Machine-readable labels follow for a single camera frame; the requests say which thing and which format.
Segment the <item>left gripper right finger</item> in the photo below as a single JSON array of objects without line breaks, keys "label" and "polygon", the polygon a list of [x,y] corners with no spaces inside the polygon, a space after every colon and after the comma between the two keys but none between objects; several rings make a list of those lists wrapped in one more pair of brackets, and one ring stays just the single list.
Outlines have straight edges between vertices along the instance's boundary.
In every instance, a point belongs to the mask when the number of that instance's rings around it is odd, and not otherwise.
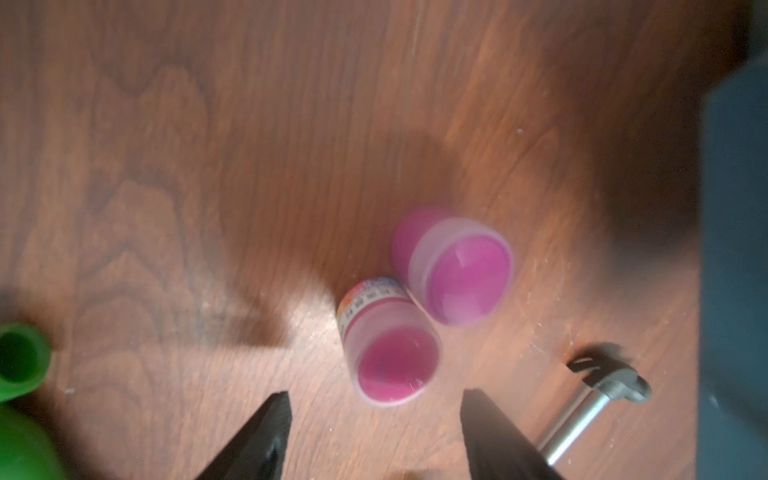
[{"label": "left gripper right finger", "polygon": [[484,391],[463,392],[460,421],[473,480],[562,479]]}]

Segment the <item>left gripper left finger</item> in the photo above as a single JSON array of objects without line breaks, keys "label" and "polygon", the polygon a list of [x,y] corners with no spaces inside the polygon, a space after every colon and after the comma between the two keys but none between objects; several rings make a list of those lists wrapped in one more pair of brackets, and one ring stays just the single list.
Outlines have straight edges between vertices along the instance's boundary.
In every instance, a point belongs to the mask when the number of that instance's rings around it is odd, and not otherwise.
[{"label": "left gripper left finger", "polygon": [[271,394],[197,479],[281,479],[291,423],[289,393]]}]

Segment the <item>pink paint can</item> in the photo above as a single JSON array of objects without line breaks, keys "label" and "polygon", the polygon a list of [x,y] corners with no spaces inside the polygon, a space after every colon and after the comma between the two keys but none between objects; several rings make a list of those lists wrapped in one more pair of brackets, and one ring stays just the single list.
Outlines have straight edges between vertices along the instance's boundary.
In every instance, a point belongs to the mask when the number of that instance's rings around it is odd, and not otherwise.
[{"label": "pink paint can", "polygon": [[369,404],[403,405],[434,379],[440,338],[398,281],[378,277],[352,287],[336,323],[353,387]]},{"label": "pink paint can", "polygon": [[416,302],[447,326],[490,318],[515,276],[514,255],[500,233],[437,208],[415,210],[397,224],[391,261]]}]

